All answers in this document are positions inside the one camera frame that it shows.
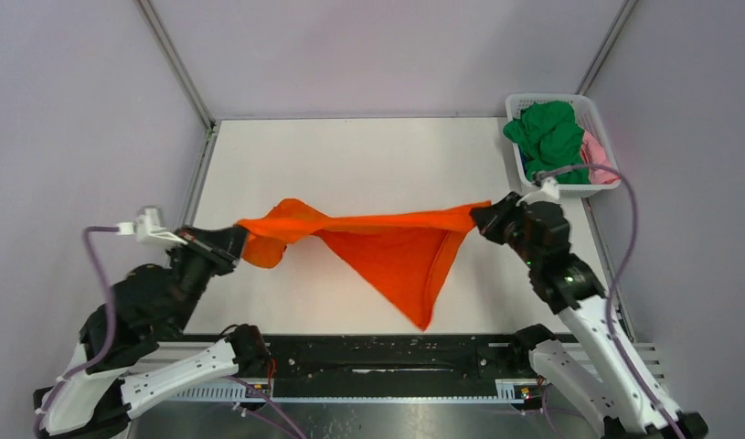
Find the orange t shirt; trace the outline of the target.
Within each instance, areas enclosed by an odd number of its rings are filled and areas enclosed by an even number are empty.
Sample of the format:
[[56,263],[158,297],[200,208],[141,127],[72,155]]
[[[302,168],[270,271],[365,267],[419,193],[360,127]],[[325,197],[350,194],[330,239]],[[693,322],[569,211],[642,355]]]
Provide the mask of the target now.
[[297,198],[286,198],[259,219],[240,219],[249,233],[240,255],[264,269],[278,265],[287,248],[316,237],[395,306],[416,328],[432,321],[438,296],[480,201],[441,210],[332,217]]

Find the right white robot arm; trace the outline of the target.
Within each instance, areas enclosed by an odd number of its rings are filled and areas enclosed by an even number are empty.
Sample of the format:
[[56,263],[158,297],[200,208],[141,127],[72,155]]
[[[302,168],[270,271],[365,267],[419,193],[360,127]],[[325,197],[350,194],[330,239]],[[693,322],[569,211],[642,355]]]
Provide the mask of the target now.
[[578,340],[593,371],[581,366],[544,326],[516,332],[508,362],[517,375],[543,377],[600,438],[704,438],[698,412],[684,412],[645,366],[619,327],[610,297],[571,250],[561,206],[509,193],[471,217],[487,240],[512,249],[537,296]]

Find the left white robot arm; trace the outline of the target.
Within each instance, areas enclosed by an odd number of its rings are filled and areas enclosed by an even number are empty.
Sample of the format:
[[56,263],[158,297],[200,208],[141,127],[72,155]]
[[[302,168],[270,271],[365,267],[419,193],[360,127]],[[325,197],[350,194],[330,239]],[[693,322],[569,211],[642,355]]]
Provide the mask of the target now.
[[249,240],[240,225],[183,226],[166,266],[143,264],[116,284],[87,318],[71,362],[50,388],[34,392],[36,438],[113,438],[155,405],[217,378],[255,376],[271,367],[260,330],[237,324],[187,359],[140,374],[132,367],[161,343],[179,340],[208,284],[232,273]]

